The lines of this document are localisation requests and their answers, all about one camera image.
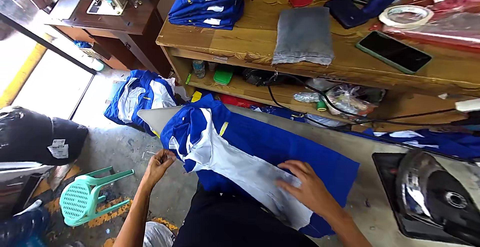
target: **smartphone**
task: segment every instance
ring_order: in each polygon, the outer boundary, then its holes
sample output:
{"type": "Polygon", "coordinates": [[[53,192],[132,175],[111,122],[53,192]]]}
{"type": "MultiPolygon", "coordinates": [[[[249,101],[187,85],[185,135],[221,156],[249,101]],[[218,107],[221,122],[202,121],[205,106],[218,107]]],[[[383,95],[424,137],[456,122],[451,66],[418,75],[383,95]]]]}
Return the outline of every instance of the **smartphone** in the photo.
{"type": "Polygon", "coordinates": [[[418,72],[432,59],[423,51],[378,31],[372,31],[356,47],[409,75],[418,72]]]}

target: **wooden shelf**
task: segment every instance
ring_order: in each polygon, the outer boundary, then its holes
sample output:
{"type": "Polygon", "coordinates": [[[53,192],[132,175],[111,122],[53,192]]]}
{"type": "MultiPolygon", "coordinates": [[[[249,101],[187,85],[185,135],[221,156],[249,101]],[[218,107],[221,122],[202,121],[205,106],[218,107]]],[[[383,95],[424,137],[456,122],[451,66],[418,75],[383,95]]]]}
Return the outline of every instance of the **wooden shelf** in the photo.
{"type": "MultiPolygon", "coordinates": [[[[249,84],[245,82],[243,78],[237,75],[233,75],[228,85],[221,85],[217,84],[213,80],[214,74],[215,72],[210,72],[206,70],[205,77],[198,79],[192,73],[188,85],[276,106],[276,104],[272,100],[272,97],[270,97],[270,93],[268,92],[268,88],[266,86],[255,86],[253,84],[249,84]]],[[[331,115],[327,111],[317,111],[315,103],[303,103],[296,101],[293,98],[294,93],[309,91],[302,86],[283,84],[272,86],[271,89],[275,100],[285,107],[288,107],[295,111],[319,115],[336,121],[350,124],[353,123],[352,121],[344,119],[342,117],[331,115]]]]}

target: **yellow paint on floor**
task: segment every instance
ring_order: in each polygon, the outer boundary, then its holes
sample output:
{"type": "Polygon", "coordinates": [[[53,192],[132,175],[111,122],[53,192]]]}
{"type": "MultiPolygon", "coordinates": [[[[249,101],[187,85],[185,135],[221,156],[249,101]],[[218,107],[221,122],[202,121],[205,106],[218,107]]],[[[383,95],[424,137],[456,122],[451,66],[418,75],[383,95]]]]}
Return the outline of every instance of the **yellow paint on floor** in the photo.
{"type": "MultiPolygon", "coordinates": [[[[80,169],[80,167],[78,167],[77,165],[73,165],[72,168],[70,168],[70,170],[68,171],[68,173],[65,175],[65,177],[63,178],[63,180],[66,180],[66,179],[69,179],[71,177],[74,177],[78,174],[80,174],[82,170],[80,169]]],[[[47,179],[42,179],[40,181],[40,183],[38,184],[38,186],[36,187],[35,191],[33,192],[33,195],[32,197],[36,197],[36,196],[39,196],[41,195],[43,192],[46,192],[47,190],[50,190],[50,184],[47,182],[47,179]]]]}
{"type": "Polygon", "coordinates": [[[50,184],[47,182],[47,179],[42,179],[36,187],[35,191],[33,192],[32,197],[34,198],[36,196],[39,196],[47,190],[50,190],[50,184]]]}
{"type": "Polygon", "coordinates": [[[111,237],[107,240],[105,240],[105,243],[103,244],[103,247],[112,247],[113,244],[115,243],[115,237],[111,237]]]}
{"type": "MultiPolygon", "coordinates": [[[[127,200],[127,199],[129,199],[129,198],[128,198],[128,197],[125,197],[125,198],[119,197],[119,198],[117,198],[117,199],[115,199],[115,200],[112,200],[112,201],[108,202],[108,203],[107,203],[106,205],[104,205],[104,206],[97,207],[96,210],[97,210],[97,212],[102,211],[102,210],[104,210],[104,209],[106,209],[106,208],[109,208],[109,207],[111,207],[111,206],[113,206],[113,205],[116,205],[116,204],[118,204],[118,203],[120,203],[120,202],[123,202],[123,201],[125,201],[125,200],[127,200]]],[[[103,224],[103,223],[106,222],[106,221],[110,221],[111,219],[122,215],[123,213],[125,213],[125,212],[127,212],[127,211],[129,210],[130,206],[132,205],[132,202],[133,202],[133,200],[130,199],[130,202],[129,202],[128,204],[120,207],[117,211],[105,213],[105,214],[103,214],[102,216],[97,217],[97,218],[89,221],[89,222],[88,222],[88,227],[89,227],[89,228],[93,228],[93,227],[99,226],[99,225],[103,224]]]]}
{"type": "Polygon", "coordinates": [[[80,174],[82,170],[80,169],[80,167],[78,167],[78,165],[74,164],[72,166],[72,168],[70,168],[70,170],[68,171],[68,173],[65,175],[65,177],[63,178],[63,180],[66,180],[66,179],[69,179],[73,176],[76,176],[78,174],[80,174]]]}
{"type": "MultiPolygon", "coordinates": [[[[45,33],[43,35],[43,39],[51,43],[53,37],[45,33]]],[[[0,96],[0,108],[9,106],[14,102],[18,93],[25,85],[28,77],[32,74],[35,67],[39,64],[46,51],[47,48],[43,45],[39,43],[35,45],[32,53],[30,53],[25,63],[23,63],[23,65],[20,67],[20,70],[18,70],[13,80],[10,82],[7,88],[3,91],[3,94],[0,96]]]]}
{"type": "Polygon", "coordinates": [[[179,229],[176,225],[170,223],[169,221],[167,221],[166,219],[163,219],[162,217],[153,218],[152,222],[157,222],[162,225],[165,225],[166,227],[168,227],[168,229],[170,229],[171,232],[177,231],[179,229]]]}
{"type": "Polygon", "coordinates": [[[46,203],[44,207],[50,214],[58,212],[60,210],[60,197],[46,203]]]}

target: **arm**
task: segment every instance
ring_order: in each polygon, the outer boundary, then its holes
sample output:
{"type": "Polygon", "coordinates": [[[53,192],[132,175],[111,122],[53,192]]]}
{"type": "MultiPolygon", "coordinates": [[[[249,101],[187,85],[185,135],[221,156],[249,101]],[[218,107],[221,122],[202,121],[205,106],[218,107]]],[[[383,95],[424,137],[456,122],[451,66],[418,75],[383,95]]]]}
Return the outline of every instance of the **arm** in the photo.
{"type": "Polygon", "coordinates": [[[372,247],[360,232],[352,217],[343,210],[328,192],[322,180],[315,174],[310,164],[298,160],[288,160],[278,165],[290,170],[302,182],[299,188],[284,182],[276,184],[292,194],[310,210],[325,219],[338,235],[345,247],[372,247]]]}
{"type": "Polygon", "coordinates": [[[144,243],[145,223],[147,222],[150,194],[165,171],[175,161],[173,152],[162,149],[150,158],[143,175],[127,219],[118,233],[114,247],[141,247],[144,243]]]}

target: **black pants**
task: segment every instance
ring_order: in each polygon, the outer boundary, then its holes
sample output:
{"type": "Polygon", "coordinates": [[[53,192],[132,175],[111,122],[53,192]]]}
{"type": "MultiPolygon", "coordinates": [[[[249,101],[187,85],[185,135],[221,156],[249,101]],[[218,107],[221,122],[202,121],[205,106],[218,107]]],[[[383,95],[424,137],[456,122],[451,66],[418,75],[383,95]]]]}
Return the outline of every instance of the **black pants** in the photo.
{"type": "Polygon", "coordinates": [[[208,192],[198,183],[174,247],[317,245],[256,200],[208,192]]]}

